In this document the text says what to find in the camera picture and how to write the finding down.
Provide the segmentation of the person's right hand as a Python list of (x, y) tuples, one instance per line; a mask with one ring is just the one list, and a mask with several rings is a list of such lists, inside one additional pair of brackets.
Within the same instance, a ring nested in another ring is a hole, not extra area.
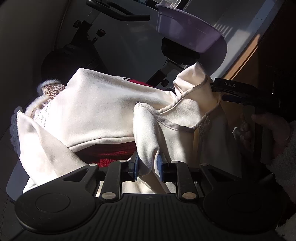
[(268, 160), (282, 154), (292, 139), (292, 125), (271, 114), (252, 114), (251, 120), (248, 123), (242, 116), (242, 123), (234, 128), (238, 144)]

